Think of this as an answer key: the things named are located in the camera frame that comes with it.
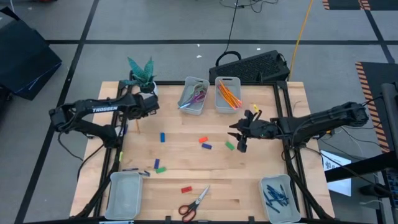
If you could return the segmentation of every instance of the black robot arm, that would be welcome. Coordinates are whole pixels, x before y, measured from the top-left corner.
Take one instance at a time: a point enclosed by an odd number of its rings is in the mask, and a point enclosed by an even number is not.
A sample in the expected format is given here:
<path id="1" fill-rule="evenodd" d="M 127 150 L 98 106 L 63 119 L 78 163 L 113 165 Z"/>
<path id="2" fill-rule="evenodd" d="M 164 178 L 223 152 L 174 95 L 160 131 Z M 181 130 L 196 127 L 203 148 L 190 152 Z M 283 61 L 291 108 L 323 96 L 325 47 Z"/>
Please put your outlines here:
<path id="1" fill-rule="evenodd" d="M 302 147 L 313 136 L 318 134 L 322 136 L 326 131 L 344 125 L 361 127 L 369 119 L 365 107 L 353 102 L 300 118 L 271 118 L 269 122 L 259 119 L 261 111 L 259 114 L 252 114 L 246 110 L 244 115 L 245 119 L 240 119 L 230 126 L 230 128 L 236 128 L 241 134 L 228 133 L 239 141 L 238 149 L 241 152 L 246 152 L 247 138 L 288 139 L 292 147 Z"/>
<path id="2" fill-rule="evenodd" d="M 149 114 L 156 114 L 159 109 L 157 96 L 143 99 L 140 94 L 126 93 L 117 99 L 78 100 L 72 104 L 64 104 L 49 111 L 51 124 L 57 132 L 68 133 L 71 130 L 83 134 L 98 136 L 105 147 L 116 147 L 118 136 L 111 125 L 100 126 L 82 120 L 92 113 L 120 111 L 128 119 L 140 119 Z"/>

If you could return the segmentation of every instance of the red scissors handle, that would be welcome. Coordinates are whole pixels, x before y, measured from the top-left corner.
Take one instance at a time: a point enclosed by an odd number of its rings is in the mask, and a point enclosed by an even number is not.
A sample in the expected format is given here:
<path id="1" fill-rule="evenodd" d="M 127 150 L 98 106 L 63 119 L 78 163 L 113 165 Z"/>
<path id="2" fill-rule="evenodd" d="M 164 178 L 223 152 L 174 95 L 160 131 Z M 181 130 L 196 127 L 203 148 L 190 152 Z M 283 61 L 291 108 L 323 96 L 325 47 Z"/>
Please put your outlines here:
<path id="1" fill-rule="evenodd" d="M 178 212 L 180 215 L 183 215 L 182 221 L 183 222 L 190 222 L 195 218 L 197 215 L 197 207 L 199 204 L 196 204 L 196 202 L 193 202 L 190 205 L 182 205 L 179 209 Z"/>

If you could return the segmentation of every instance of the green block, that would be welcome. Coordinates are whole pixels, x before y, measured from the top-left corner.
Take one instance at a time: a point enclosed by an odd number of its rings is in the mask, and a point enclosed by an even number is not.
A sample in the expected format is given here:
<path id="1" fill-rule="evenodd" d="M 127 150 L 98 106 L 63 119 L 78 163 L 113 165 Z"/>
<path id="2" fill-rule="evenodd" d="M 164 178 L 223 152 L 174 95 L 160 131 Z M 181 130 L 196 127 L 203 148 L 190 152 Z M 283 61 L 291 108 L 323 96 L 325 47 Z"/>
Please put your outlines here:
<path id="1" fill-rule="evenodd" d="M 235 149 L 235 146 L 232 145 L 229 141 L 225 143 L 226 147 L 228 147 L 231 151 Z"/>
<path id="2" fill-rule="evenodd" d="M 166 167 L 161 167 L 161 168 L 156 170 L 156 173 L 159 174 L 159 173 L 165 172 L 165 171 L 166 171 Z"/>

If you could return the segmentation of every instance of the gray plastic bin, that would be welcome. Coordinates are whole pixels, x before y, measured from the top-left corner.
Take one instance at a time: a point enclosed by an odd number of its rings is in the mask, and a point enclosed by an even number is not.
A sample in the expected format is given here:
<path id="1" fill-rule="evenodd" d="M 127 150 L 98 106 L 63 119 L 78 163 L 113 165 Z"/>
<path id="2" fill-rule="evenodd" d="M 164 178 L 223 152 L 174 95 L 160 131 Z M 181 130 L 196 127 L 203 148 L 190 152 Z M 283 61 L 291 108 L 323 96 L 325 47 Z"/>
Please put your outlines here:
<path id="1" fill-rule="evenodd" d="M 220 80 L 223 82 L 224 86 L 227 87 L 234 96 L 239 100 L 241 99 L 241 80 L 237 77 L 217 77 L 215 80 L 216 85 L 216 109 L 219 113 L 237 113 L 239 109 L 232 109 L 232 107 L 224 100 L 221 95 L 220 90 L 217 86 L 220 84 Z"/>
<path id="2" fill-rule="evenodd" d="M 209 81 L 203 80 L 201 78 L 187 77 L 185 79 L 185 86 L 184 86 L 184 90 L 182 91 L 181 98 L 177 103 L 178 106 L 180 106 L 182 103 L 184 103 L 185 101 L 187 101 L 189 99 L 190 94 L 193 91 L 193 87 L 198 83 L 203 83 L 205 88 L 207 90 L 209 89 L 209 86 L 210 86 Z M 207 93 L 208 93 L 208 91 L 206 92 L 205 100 L 203 100 L 203 102 L 194 103 L 192 105 L 187 106 L 186 108 L 181 108 L 180 111 L 182 111 L 184 113 L 188 113 L 188 114 L 200 115 L 203 110 L 203 106 L 205 105 Z"/>
<path id="3" fill-rule="evenodd" d="M 280 189 L 280 185 L 282 185 L 285 190 L 286 196 L 289 199 L 289 204 L 287 206 L 281 206 L 277 202 L 272 203 L 272 206 L 278 209 L 280 213 L 277 213 L 275 210 L 266 205 L 267 200 L 263 194 L 263 191 L 268 193 L 267 185 L 270 185 L 276 190 Z M 299 211 L 297 211 L 292 189 L 290 188 L 290 177 L 288 175 L 282 174 L 273 177 L 265 177 L 260 180 L 259 188 L 262 198 L 262 206 L 265 210 L 264 213 L 268 215 L 268 219 L 272 224 L 295 223 L 300 221 L 301 214 Z"/>
<path id="4" fill-rule="evenodd" d="M 114 172 L 111 174 L 111 190 L 105 218 L 132 220 L 141 211 L 141 199 L 141 175 L 137 172 Z"/>

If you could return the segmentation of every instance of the wooden tabletop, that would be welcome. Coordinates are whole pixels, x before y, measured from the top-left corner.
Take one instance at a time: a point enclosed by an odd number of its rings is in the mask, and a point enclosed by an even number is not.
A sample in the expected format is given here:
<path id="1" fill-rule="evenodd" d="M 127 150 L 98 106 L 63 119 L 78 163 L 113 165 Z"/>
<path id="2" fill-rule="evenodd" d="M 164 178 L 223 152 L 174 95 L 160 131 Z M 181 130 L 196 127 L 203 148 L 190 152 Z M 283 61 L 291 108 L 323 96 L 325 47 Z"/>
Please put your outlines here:
<path id="1" fill-rule="evenodd" d="M 289 96 L 296 117 L 310 113 L 303 83 L 290 82 Z M 99 99 L 116 96 L 118 83 L 103 82 Z M 256 221 L 266 221 L 261 204 L 259 181 L 263 177 L 286 174 L 285 162 L 281 159 L 280 140 L 248 139 L 247 153 L 229 150 L 225 142 L 236 145 L 237 141 L 227 135 L 234 131 L 228 126 L 243 118 L 244 110 L 253 110 L 256 104 L 263 111 L 261 119 L 277 117 L 275 97 L 271 86 L 242 86 L 243 108 L 237 114 L 219 114 L 215 110 L 215 87 L 211 86 L 200 116 L 182 113 L 177 101 L 183 86 L 158 86 L 159 106 L 157 114 L 139 120 L 141 134 L 136 122 L 129 121 L 124 136 L 123 159 L 120 169 L 138 167 L 148 170 L 150 177 L 144 178 L 141 213 L 136 220 L 181 220 L 178 208 L 192 203 L 203 189 L 210 190 L 200 204 L 196 220 L 246 221 L 254 216 Z M 286 110 L 283 93 L 280 91 L 284 116 Z M 95 114 L 93 122 L 104 125 L 111 122 L 112 113 Z M 165 133 L 165 142 L 160 142 L 160 133 Z M 207 136 L 213 149 L 203 149 L 198 140 Z M 85 157 L 102 144 L 100 139 L 88 141 Z M 311 140 L 308 147 L 318 149 Z M 105 150 L 100 151 L 82 168 L 77 183 L 70 215 L 76 215 L 91 199 L 98 188 Z M 302 161 L 307 186 L 317 202 L 334 217 L 322 160 L 319 154 L 302 150 Z M 156 174 L 155 159 L 167 171 Z M 192 186 L 185 194 L 181 188 Z M 305 217 L 302 194 L 297 188 L 300 213 Z M 104 193 L 102 214 L 106 210 L 108 190 Z"/>

